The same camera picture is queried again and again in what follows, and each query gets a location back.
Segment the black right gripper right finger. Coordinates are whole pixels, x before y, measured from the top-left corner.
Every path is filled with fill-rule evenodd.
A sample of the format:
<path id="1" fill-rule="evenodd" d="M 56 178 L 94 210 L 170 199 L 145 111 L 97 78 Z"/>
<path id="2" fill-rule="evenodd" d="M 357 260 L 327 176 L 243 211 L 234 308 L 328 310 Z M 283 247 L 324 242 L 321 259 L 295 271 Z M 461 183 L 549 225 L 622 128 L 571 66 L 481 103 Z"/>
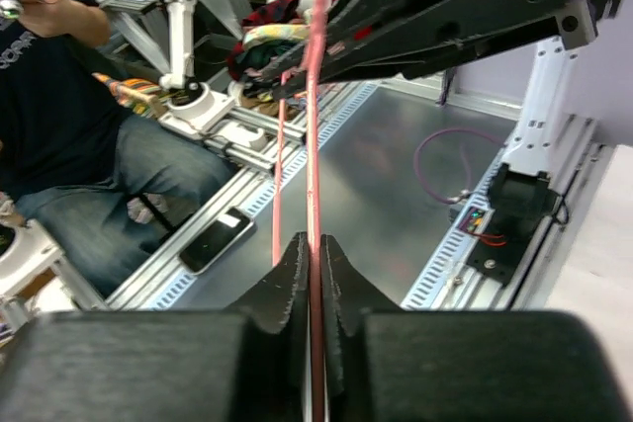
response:
<path id="1" fill-rule="evenodd" d="M 321 240 L 333 421 L 628 421 L 596 337 L 560 311 L 404 310 Z"/>

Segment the seated person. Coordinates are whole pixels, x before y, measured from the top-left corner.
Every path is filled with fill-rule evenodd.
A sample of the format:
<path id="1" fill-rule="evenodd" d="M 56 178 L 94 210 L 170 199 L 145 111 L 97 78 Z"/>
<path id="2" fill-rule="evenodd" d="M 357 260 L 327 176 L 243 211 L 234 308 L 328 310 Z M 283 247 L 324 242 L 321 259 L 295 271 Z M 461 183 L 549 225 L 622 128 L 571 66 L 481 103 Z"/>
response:
<path id="1" fill-rule="evenodd" d="M 140 194 L 204 205 L 234 175 L 232 163 L 122 107 L 72 52 L 106 44 L 94 0 L 23 0 L 1 23 L 1 189 L 37 221 L 102 296 L 159 247 L 133 221 Z"/>

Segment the pink hanger of grey skirt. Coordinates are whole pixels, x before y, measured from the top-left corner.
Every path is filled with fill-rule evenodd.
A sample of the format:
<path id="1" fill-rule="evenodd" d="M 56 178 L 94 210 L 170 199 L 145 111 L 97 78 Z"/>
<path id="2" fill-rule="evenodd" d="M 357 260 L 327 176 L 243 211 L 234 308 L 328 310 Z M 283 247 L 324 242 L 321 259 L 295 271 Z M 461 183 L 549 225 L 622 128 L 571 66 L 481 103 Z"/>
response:
<path id="1" fill-rule="evenodd" d="M 307 240 L 308 337 L 307 368 L 302 399 L 305 421 L 324 421 L 327 415 L 325 342 L 320 263 L 320 196 L 318 162 L 318 77 L 325 51 L 326 10 L 331 0 L 314 0 L 310 34 L 301 63 L 306 71 L 307 107 Z"/>

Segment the black smartphone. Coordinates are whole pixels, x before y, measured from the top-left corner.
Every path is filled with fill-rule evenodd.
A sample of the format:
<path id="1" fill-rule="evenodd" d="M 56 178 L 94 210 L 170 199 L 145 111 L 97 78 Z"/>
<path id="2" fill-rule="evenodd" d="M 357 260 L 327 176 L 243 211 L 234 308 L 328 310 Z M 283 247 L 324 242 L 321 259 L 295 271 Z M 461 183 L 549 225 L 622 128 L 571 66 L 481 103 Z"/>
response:
<path id="1" fill-rule="evenodd" d="M 191 274 L 202 274 L 254 226 L 251 216 L 231 207 L 219 214 L 179 252 L 179 260 Z"/>

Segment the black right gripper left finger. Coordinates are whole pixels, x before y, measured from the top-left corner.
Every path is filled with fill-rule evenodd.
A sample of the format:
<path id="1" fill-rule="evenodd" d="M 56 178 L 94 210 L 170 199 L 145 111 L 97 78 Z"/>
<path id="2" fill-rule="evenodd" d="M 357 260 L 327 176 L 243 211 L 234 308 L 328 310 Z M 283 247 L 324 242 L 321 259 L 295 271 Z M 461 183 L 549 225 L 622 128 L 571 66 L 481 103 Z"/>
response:
<path id="1" fill-rule="evenodd" d="M 1 366 L 5 421 L 302 421 L 307 258 L 281 262 L 221 310 L 41 315 Z"/>

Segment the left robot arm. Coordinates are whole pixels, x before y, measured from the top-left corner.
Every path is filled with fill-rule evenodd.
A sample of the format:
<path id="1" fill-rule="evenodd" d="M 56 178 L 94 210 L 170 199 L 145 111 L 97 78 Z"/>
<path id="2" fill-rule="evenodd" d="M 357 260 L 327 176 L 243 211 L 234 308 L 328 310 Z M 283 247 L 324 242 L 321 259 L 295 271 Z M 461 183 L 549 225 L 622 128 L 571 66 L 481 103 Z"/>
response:
<path id="1" fill-rule="evenodd" d="M 520 119 L 488 198 L 505 246 L 559 211 L 550 187 L 564 85 L 597 35 L 592 0 L 314 0 L 309 38 L 261 72 L 273 96 L 318 85 L 427 76 L 536 43 Z"/>

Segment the pile of colourful clothes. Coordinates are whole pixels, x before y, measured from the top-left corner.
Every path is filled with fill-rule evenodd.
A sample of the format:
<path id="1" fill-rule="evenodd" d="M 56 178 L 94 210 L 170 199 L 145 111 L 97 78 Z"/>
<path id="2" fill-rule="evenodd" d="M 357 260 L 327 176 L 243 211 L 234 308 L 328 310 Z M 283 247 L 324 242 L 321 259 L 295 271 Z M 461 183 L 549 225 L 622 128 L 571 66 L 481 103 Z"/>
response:
<path id="1" fill-rule="evenodd" d="M 226 58 L 232 82 L 228 93 L 239 103 L 272 100 L 280 77 L 261 78 L 261 71 L 296 44 L 305 41 L 310 27 L 299 10 L 301 0 L 273 0 L 254 10 L 241 22 L 242 39 Z"/>

